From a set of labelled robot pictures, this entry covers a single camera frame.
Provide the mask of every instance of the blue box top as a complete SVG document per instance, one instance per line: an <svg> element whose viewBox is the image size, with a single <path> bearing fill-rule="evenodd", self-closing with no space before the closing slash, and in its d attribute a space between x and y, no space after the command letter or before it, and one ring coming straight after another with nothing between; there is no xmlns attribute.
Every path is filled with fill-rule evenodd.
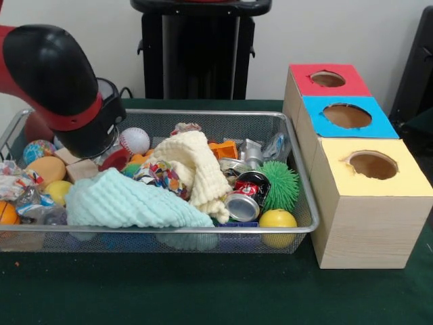
<svg viewBox="0 0 433 325"><path fill-rule="evenodd" d="M373 97L304 96L303 100L321 137L399 138Z"/></svg>

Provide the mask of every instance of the red box top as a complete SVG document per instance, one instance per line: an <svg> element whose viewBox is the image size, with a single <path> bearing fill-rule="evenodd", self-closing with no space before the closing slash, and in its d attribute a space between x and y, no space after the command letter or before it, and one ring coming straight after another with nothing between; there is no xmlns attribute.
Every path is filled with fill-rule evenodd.
<svg viewBox="0 0 433 325"><path fill-rule="evenodd" d="M350 64L290 64L290 70L303 96L371 96Z"/></svg>

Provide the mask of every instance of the wooden block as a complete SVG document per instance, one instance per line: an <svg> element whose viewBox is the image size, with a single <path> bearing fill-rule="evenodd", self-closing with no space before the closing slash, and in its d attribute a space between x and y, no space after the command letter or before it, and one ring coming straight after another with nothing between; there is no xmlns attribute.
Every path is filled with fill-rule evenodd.
<svg viewBox="0 0 433 325"><path fill-rule="evenodd" d="M398 139L372 97L304 96L298 115L296 134L308 175L320 137Z"/></svg>
<svg viewBox="0 0 433 325"><path fill-rule="evenodd" d="M371 94L350 64L290 64L283 113L298 124L304 96L361 96Z"/></svg>
<svg viewBox="0 0 433 325"><path fill-rule="evenodd" d="M79 179L95 177L99 173L95 163L89 159L66 166L66 172L71 183L75 183Z"/></svg>
<svg viewBox="0 0 433 325"><path fill-rule="evenodd" d="M286 94L284 95L283 113L292 120L293 127L298 123L299 107L302 103L302 96L299 92L296 80L289 69L286 83Z"/></svg>
<svg viewBox="0 0 433 325"><path fill-rule="evenodd" d="M62 159L62 161L65 163L66 166L72 165L81 160L81 158L77 158L73 156L66 148L57 150L56 152L54 152L54 156L58 157L59 159Z"/></svg>
<svg viewBox="0 0 433 325"><path fill-rule="evenodd" d="M399 269L433 205L433 189L402 140L325 139L311 184L320 268Z"/></svg>

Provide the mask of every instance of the cream towel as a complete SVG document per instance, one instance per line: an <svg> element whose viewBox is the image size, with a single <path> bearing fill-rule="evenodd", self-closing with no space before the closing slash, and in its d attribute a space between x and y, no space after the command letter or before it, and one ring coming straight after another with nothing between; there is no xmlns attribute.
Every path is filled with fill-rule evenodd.
<svg viewBox="0 0 433 325"><path fill-rule="evenodd" d="M228 222L229 211L221 198L231 191L231 187L202 132L178 133L165 139L156 146L148 162L159 160L168 161L179 179L191 189L191 205L219 223Z"/></svg>

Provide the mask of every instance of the yellow box top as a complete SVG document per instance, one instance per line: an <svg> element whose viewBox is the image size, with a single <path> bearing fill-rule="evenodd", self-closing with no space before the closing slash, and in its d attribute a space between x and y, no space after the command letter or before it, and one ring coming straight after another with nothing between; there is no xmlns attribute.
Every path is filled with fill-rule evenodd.
<svg viewBox="0 0 433 325"><path fill-rule="evenodd" d="M322 138L341 196L433 196L433 188L399 139Z"/></svg>

